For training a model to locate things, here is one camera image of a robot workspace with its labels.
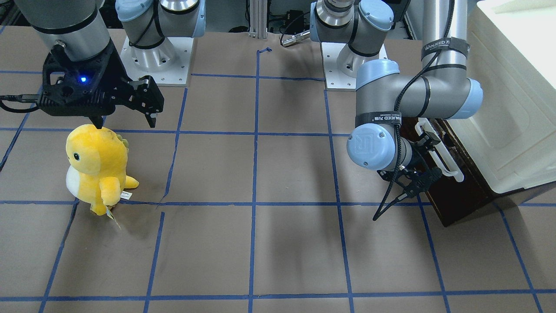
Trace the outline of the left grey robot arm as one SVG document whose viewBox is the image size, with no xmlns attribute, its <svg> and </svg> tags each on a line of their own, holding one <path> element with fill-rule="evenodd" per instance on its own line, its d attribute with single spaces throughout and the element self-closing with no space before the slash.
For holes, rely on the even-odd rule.
<svg viewBox="0 0 556 313">
<path fill-rule="evenodd" d="M 405 77 L 393 60 L 377 59 L 394 12 L 383 0 L 318 0 L 311 4 L 315 42 L 346 44 L 367 57 L 356 71 L 350 159 L 369 170 L 393 172 L 417 160 L 412 142 L 397 134 L 403 117 L 466 119 L 481 106 L 483 90 L 467 77 L 467 1 L 425 0 L 422 70 Z"/>
</svg>

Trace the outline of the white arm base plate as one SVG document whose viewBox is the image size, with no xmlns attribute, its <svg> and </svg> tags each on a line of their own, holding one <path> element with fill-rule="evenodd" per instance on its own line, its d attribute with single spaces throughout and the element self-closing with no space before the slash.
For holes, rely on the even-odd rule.
<svg viewBox="0 0 556 313">
<path fill-rule="evenodd" d="M 193 43 L 193 38 L 169 37 L 158 47 L 142 50 L 129 46 L 126 38 L 120 58 L 132 80 L 149 75 L 159 87 L 186 87 Z"/>
<path fill-rule="evenodd" d="M 365 62 L 387 58 L 384 45 L 371 57 L 356 55 L 346 43 L 322 42 L 321 51 L 328 91 L 355 91 L 357 70 Z"/>
</svg>

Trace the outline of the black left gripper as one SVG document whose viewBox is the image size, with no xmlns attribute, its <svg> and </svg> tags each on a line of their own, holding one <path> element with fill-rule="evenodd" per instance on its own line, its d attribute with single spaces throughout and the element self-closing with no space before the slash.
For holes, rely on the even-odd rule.
<svg viewBox="0 0 556 313">
<path fill-rule="evenodd" d="M 397 176 L 394 176 L 393 171 L 378 170 L 377 173 L 385 181 L 394 180 L 405 194 L 425 192 L 443 176 L 440 168 L 429 168 L 423 158 L 425 153 L 435 150 L 440 143 L 441 139 L 435 131 L 423 131 L 418 141 L 410 142 L 412 157 L 405 169 L 401 169 Z"/>
</svg>

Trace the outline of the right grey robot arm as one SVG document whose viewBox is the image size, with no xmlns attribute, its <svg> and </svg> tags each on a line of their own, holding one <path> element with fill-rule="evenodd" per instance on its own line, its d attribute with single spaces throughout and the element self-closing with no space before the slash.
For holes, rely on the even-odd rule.
<svg viewBox="0 0 556 313">
<path fill-rule="evenodd" d="M 149 127 L 163 112 L 164 97 L 152 73 L 177 61 L 172 37 L 201 37 L 206 30 L 204 0 L 117 0 L 132 60 L 141 70 L 129 77 L 111 39 L 97 0 L 16 0 L 22 15 L 49 48 L 39 94 L 2 95 L 1 101 L 34 103 L 29 109 L 55 117 L 87 117 L 97 129 L 117 105 L 137 110 Z"/>
</svg>

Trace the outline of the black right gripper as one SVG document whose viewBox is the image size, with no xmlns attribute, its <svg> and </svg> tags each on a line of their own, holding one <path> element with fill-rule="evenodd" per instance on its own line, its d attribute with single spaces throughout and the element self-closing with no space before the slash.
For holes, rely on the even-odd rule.
<svg viewBox="0 0 556 313">
<path fill-rule="evenodd" d="M 71 61 L 68 45 L 57 40 L 43 65 L 42 92 L 36 105 L 52 116 L 89 117 L 96 129 L 102 129 L 104 116 L 112 114 L 115 105 L 129 103 L 155 128 L 164 101 L 154 77 L 131 81 L 113 40 L 99 54 L 82 61 Z"/>
</svg>

